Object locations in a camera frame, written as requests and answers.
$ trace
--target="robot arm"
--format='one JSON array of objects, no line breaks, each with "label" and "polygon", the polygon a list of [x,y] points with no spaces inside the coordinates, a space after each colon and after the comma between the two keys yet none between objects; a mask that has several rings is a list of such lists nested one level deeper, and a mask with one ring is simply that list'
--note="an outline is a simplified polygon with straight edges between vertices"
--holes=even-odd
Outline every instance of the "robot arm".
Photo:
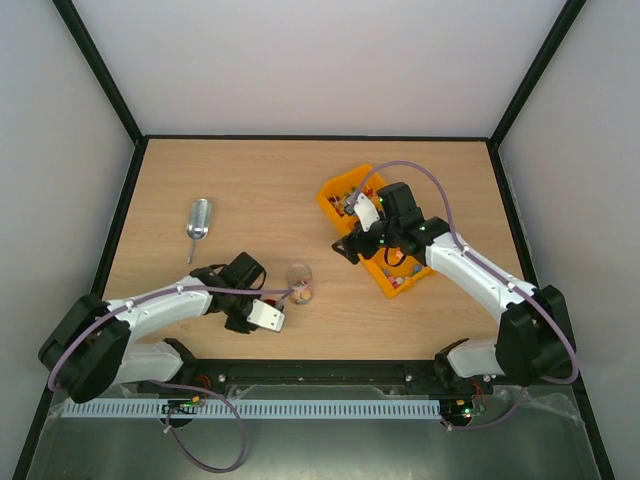
[{"label": "robot arm", "polygon": [[[95,398],[113,384],[170,379],[188,382],[195,359],[180,342],[165,339],[146,345],[137,344],[137,340],[180,320],[220,311],[227,314],[225,327],[239,333],[258,327],[279,332],[284,323],[284,314],[260,300],[259,292],[233,293],[249,289],[265,274],[260,264],[243,252],[217,272],[220,267],[196,269],[179,282],[137,297],[103,302],[97,295],[85,295],[44,343],[38,358],[51,371],[96,318],[115,312],[73,351],[57,375],[76,403]],[[229,293],[211,291],[215,289]]]},{"label": "robot arm", "polygon": [[[383,211],[378,212],[364,195],[358,196],[352,211],[359,222],[350,234],[333,244],[333,249],[355,264],[360,257],[372,258],[380,248],[399,248],[454,281],[498,323],[497,339],[462,339],[436,355],[441,383],[447,386],[456,378],[488,374],[506,375],[527,386],[568,362],[558,337],[515,291],[517,287],[533,297],[555,319],[575,349],[564,297],[556,288],[539,290],[493,264],[460,236],[456,242],[447,222],[438,217],[424,219],[406,184],[388,185],[377,193]],[[489,269],[506,282],[489,274]]]}]

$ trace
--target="orange plastic basket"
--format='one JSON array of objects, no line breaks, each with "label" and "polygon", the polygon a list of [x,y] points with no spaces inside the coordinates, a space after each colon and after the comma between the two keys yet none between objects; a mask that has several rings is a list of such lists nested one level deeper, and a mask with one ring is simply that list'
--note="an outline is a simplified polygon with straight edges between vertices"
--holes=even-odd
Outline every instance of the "orange plastic basket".
[{"label": "orange plastic basket", "polygon": [[[355,223],[358,221],[358,217],[343,213],[343,200],[358,188],[362,179],[372,169],[373,167],[371,165],[361,165],[350,172],[334,177],[324,184],[322,190],[320,190],[316,196],[316,202],[318,202],[320,208],[324,210],[324,213],[327,214],[331,223],[333,223],[338,233],[342,236],[351,232]],[[376,192],[385,185],[387,185],[387,182],[385,182],[380,175],[374,173],[363,191],[371,195],[371,191]],[[382,210],[377,195],[373,194],[370,198],[376,205],[376,208]],[[389,249],[389,260],[392,263],[396,263],[397,251],[395,248]],[[384,249],[378,251],[371,260],[365,260],[360,256],[360,262],[369,271],[378,285],[380,285],[380,288],[387,298],[393,298],[400,292],[408,291],[421,278],[432,276],[436,273],[429,267],[422,267],[413,257],[408,257],[399,267],[391,267],[384,261]],[[389,280],[389,276],[393,278],[402,277],[404,279],[403,283],[394,286]]]}]

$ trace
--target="items in tray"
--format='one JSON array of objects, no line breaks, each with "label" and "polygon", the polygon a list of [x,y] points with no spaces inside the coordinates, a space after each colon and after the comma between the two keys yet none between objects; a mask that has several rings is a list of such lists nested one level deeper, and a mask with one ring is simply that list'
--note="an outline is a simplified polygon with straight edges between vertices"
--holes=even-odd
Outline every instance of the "items in tray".
[{"label": "items in tray", "polygon": [[[347,201],[349,200],[349,197],[355,191],[356,191],[356,187],[353,186],[353,187],[351,187],[351,190],[349,192],[345,192],[341,197],[333,196],[333,197],[329,197],[327,199],[327,200],[329,200],[329,203],[331,204],[331,206],[333,208],[335,208],[336,212],[341,217],[344,217],[346,215],[344,209],[347,206]],[[373,190],[373,188],[369,187],[369,185],[365,185],[364,186],[364,188],[362,189],[362,193],[364,193],[370,199],[372,199],[376,194],[376,192]]]},{"label": "items in tray", "polygon": [[422,271],[422,265],[414,265],[413,271],[411,272],[411,276],[394,277],[393,275],[391,275],[389,270],[382,270],[382,273],[384,274],[385,277],[387,277],[387,280],[389,280],[389,283],[393,286],[393,288],[398,288],[400,285],[409,282],[411,280],[411,277],[413,277],[414,275],[417,275],[421,271]]}]

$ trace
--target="white backdrop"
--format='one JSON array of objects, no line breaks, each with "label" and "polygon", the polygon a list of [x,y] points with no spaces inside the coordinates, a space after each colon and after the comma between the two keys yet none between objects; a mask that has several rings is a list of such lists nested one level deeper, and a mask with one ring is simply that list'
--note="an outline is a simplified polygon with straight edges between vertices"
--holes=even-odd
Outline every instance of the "white backdrop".
[{"label": "white backdrop", "polygon": [[53,3],[0,5],[0,478],[44,388],[37,353],[91,288],[132,144]]},{"label": "white backdrop", "polygon": [[488,136],[564,0],[76,0],[144,133]]},{"label": "white backdrop", "polygon": [[501,149],[620,479],[640,478],[639,29],[639,2],[587,2]]}]

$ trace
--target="wooden tabletop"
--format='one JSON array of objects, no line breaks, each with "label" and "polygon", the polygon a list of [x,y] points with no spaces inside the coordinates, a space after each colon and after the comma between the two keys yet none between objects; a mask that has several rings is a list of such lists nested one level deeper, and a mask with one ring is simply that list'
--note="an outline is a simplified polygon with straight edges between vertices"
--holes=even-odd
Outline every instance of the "wooden tabletop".
[{"label": "wooden tabletop", "polygon": [[[424,141],[161,140],[149,142],[118,245],[105,299],[173,283],[195,267],[248,252],[285,288],[295,262],[314,275],[308,305],[287,302],[280,333],[223,328],[222,314],[178,322],[145,341],[175,337],[199,358],[429,359],[464,337],[495,335],[489,315],[441,274],[387,299],[362,265],[331,250],[339,238],[315,203],[324,182],[364,163],[409,159],[431,170],[451,200],[460,234],[492,261],[521,275],[484,143]],[[446,218],[430,181],[405,167],[381,172],[408,183],[425,218]],[[191,204],[213,201],[209,236],[192,265],[185,227]]]}]

